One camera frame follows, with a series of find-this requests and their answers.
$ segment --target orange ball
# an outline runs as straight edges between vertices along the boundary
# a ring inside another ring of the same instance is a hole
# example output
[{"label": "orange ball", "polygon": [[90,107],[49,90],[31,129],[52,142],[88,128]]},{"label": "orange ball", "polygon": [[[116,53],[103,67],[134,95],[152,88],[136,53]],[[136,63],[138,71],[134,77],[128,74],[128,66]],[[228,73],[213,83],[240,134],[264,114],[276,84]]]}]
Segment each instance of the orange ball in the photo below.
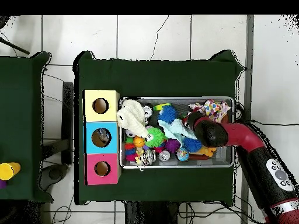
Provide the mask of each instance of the orange ball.
[{"label": "orange ball", "polygon": [[133,144],[138,148],[142,148],[144,145],[144,139],[141,138],[140,136],[135,136]]}]

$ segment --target blue spiky ball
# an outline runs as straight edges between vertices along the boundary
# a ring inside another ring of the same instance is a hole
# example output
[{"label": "blue spiky ball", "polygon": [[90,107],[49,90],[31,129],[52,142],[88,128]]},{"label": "blue spiky ball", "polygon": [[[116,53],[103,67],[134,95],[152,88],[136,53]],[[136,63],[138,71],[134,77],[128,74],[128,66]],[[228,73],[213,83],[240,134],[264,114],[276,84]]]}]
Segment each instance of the blue spiky ball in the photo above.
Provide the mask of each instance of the blue spiky ball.
[{"label": "blue spiky ball", "polygon": [[178,112],[173,106],[163,106],[163,109],[158,115],[158,120],[162,120],[166,123],[171,123],[178,116]]},{"label": "blue spiky ball", "polygon": [[197,152],[203,146],[201,142],[198,141],[197,139],[192,139],[188,137],[184,138],[183,143],[184,143],[184,148],[187,149],[187,151],[189,152]]}]

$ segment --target yellow cup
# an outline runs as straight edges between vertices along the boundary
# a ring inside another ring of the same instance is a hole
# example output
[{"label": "yellow cup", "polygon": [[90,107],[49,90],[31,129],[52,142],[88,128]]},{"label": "yellow cup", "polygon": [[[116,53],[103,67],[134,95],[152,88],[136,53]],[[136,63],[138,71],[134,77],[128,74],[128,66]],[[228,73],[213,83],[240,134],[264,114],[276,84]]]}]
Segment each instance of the yellow cup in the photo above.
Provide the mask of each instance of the yellow cup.
[{"label": "yellow cup", "polygon": [[0,164],[0,180],[9,180],[21,169],[20,164],[16,162]]}]

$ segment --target green table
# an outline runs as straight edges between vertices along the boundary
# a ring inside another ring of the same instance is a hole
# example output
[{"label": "green table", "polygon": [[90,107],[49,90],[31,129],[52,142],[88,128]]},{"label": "green table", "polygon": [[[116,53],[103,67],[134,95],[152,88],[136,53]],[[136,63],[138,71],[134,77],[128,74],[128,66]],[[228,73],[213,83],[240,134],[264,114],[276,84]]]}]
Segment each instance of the green table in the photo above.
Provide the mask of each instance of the green table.
[{"label": "green table", "polygon": [[18,162],[20,172],[0,189],[0,199],[50,202],[39,189],[41,159],[41,73],[50,58],[0,57],[0,163]]},{"label": "green table", "polygon": [[234,168],[123,169],[116,185],[84,185],[82,90],[116,90],[120,96],[229,96],[243,70],[230,50],[209,61],[95,60],[82,52],[75,72],[75,203],[82,201],[202,201],[232,205]]}]

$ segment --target cube with hole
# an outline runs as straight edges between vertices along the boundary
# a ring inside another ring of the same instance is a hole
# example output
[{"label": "cube with hole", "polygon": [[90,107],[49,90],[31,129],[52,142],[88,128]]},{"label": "cube with hole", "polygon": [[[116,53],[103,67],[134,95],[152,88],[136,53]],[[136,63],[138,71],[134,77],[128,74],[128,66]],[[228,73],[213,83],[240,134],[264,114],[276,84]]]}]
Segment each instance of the cube with hole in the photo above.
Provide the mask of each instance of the cube with hole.
[{"label": "cube with hole", "polygon": [[121,175],[118,100],[119,94],[114,90],[84,90],[86,185],[117,184]]},{"label": "cube with hole", "polygon": [[84,90],[86,122],[116,122],[119,94],[115,90]]}]

